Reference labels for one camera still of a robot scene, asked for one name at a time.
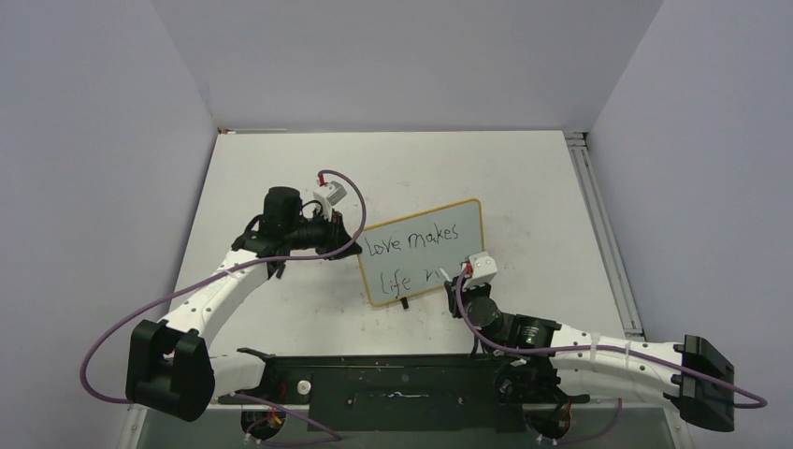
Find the white whiteboard marker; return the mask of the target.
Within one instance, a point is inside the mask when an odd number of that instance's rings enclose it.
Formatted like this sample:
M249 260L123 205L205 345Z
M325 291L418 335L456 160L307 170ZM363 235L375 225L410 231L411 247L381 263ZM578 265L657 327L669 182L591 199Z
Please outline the white whiteboard marker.
M438 268L438 272L442 276L444 281L446 281L446 282L451 282L452 281L452 277L443 268Z

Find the yellow framed small whiteboard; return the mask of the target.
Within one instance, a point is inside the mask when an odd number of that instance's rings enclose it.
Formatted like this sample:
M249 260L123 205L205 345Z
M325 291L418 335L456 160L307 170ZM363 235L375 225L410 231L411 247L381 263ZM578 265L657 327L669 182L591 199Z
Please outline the yellow framed small whiteboard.
M366 228L357 239L368 302L381 307L443 286L484 250L482 204L470 198Z

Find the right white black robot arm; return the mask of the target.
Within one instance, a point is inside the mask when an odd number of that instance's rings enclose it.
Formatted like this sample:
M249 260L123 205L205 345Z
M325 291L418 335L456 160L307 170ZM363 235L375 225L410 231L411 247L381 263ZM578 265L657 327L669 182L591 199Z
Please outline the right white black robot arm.
M707 340L639 343L602 337L553 320L507 313L491 297L497 263L487 252L468 256L456 274L440 276L449 314L460 319L492 356L526 367L528 380L500 390L533 400L608 396L672 407L687 423L734 429L734 368Z

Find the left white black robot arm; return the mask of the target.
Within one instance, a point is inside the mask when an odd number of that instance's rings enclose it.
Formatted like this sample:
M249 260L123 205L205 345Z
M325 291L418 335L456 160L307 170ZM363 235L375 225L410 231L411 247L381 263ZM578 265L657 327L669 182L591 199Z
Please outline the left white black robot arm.
M320 185L307 217L297 189L270 188L262 213L233 241L212 280L160 320L143 320L133 329L127 399L186 422L196 420L216 398L238 391L258 403L272 400L279 377L266 369L264 354L240 349L211 355L210 346L244 300L282 273L294 251L313 250L324 260L360 254L335 209L346 195L337 181Z

